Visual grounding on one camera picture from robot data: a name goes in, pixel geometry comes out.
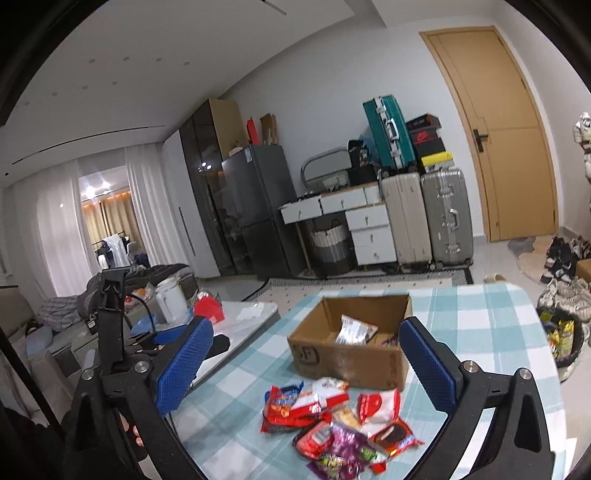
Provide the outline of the red chip bag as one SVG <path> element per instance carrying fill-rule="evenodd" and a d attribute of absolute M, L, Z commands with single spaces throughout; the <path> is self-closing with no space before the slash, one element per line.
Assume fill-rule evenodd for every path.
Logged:
<path fill-rule="evenodd" d="M 304 383 L 284 387 L 273 386 L 264 394 L 263 420 L 260 431 L 277 433 L 301 430 L 320 419 L 320 414 L 295 413 L 294 403 L 304 389 Z"/>

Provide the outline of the purple candy bag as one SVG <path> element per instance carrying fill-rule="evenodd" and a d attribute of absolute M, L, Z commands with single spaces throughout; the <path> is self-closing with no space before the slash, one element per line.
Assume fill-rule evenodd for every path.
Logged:
<path fill-rule="evenodd" d="M 358 430 L 339 422 L 329 427 L 332 444 L 308 463 L 308 469 L 319 479 L 358 479 L 373 465 L 387 461 L 386 453 Z"/>

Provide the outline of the white noodle snack bag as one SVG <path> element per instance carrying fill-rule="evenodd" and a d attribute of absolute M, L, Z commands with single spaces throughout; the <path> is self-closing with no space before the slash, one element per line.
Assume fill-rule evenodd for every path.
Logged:
<path fill-rule="evenodd" d="M 335 344 L 339 345 L 366 345 L 378 331 L 377 326 L 369 324 L 355 318 L 342 315 L 341 329 Z"/>

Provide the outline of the teal plaid tablecloth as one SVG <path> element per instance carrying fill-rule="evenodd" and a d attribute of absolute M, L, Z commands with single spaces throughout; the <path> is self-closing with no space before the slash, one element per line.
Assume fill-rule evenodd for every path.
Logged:
<path fill-rule="evenodd" d="M 182 401 L 173 423 L 209 479 L 310 479 L 294 431 L 263 431 L 266 395 L 329 377 L 363 392 L 398 390 L 401 418 L 417 445 L 394 457 L 386 477 L 402 479 L 447 420 L 396 343 L 402 321 L 418 318 L 460 360 L 488 373 L 528 369 L 541 398 L 553 477 L 565 474 L 566 419 L 557 368 L 527 293 L 510 283 L 404 290 L 356 289 L 305 297 Z"/>

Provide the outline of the red box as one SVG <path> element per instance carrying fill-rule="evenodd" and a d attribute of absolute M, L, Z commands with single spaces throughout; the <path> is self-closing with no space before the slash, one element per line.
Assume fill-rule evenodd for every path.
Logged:
<path fill-rule="evenodd" d="M 206 318 L 212 324 L 217 324 L 224 320 L 221 302 L 211 295 L 201 296 L 195 301 L 193 315 Z"/>

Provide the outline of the white side table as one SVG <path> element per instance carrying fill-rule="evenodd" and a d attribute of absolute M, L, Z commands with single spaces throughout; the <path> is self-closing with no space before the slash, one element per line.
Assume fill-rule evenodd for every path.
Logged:
<path fill-rule="evenodd" d="M 229 349 L 204 360 L 189 389 L 197 388 L 198 385 L 204 383 L 256 338 L 259 338 L 266 329 L 280 320 L 279 307 L 273 302 L 222 301 L 221 306 L 224 319 L 213 325 L 213 331 L 215 335 L 228 337 Z"/>

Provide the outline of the white red snack bag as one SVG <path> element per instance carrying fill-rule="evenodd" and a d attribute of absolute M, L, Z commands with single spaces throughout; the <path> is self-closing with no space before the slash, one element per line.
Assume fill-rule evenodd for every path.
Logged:
<path fill-rule="evenodd" d="M 361 432 L 370 438 L 389 427 L 400 414 L 401 402 L 398 389 L 360 394 L 356 402 L 356 416 Z"/>

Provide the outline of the beige slipper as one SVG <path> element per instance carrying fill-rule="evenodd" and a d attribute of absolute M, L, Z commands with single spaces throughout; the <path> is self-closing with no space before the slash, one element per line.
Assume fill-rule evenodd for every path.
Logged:
<path fill-rule="evenodd" d="M 496 283 L 507 283 L 507 282 L 508 282 L 508 280 L 502 274 L 499 274 L 499 273 L 487 275 L 484 278 L 485 284 L 496 284 Z"/>

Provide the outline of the brown SF cardboard box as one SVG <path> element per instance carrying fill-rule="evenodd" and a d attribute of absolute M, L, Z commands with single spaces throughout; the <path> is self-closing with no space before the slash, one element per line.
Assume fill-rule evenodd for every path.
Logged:
<path fill-rule="evenodd" d="M 402 391 L 409 366 L 399 331 L 412 315 L 407 294 L 322 298 L 287 338 L 295 367 L 308 379 Z"/>

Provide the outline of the woven laundry basket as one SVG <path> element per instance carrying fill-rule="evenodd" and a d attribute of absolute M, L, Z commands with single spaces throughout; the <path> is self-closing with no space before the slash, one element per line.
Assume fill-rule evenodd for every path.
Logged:
<path fill-rule="evenodd" d="M 332 220 L 328 229 L 311 231 L 310 240 L 322 276 L 344 275 L 355 269 L 349 229 L 338 219 Z"/>

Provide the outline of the black refrigerator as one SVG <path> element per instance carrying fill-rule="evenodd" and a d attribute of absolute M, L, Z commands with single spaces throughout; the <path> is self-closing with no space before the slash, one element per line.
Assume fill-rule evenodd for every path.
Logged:
<path fill-rule="evenodd" d="M 249 145 L 222 162 L 236 218 L 259 279 L 291 278 L 305 269 L 297 228 L 280 208 L 297 200 L 283 148 Z"/>

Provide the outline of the white drawer desk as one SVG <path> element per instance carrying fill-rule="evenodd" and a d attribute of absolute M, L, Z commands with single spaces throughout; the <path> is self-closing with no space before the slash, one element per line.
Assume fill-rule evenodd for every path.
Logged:
<path fill-rule="evenodd" d="M 284 204 L 280 214 L 286 225 L 343 214 L 360 266 L 398 262 L 388 209 L 377 182 L 314 194 Z"/>

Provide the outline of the wooden door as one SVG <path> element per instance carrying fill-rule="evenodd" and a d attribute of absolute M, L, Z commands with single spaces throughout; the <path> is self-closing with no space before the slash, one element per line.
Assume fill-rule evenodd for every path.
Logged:
<path fill-rule="evenodd" d="M 488 240 L 557 233 L 556 178 L 546 131 L 506 42 L 493 26 L 421 36 L 461 117 Z"/>

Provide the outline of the beige suitcase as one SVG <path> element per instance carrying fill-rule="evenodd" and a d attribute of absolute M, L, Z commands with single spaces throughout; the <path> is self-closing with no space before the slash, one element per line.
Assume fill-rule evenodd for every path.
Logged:
<path fill-rule="evenodd" d="M 398 263 L 429 267 L 433 253 L 420 175 L 398 174 L 383 179 L 381 186 Z"/>

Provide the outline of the teal suitcase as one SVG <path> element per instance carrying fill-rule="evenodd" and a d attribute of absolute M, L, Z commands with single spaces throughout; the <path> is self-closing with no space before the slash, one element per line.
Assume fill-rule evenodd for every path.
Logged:
<path fill-rule="evenodd" d="M 393 95 L 363 103 L 381 165 L 395 171 L 417 163 L 402 109 Z"/>

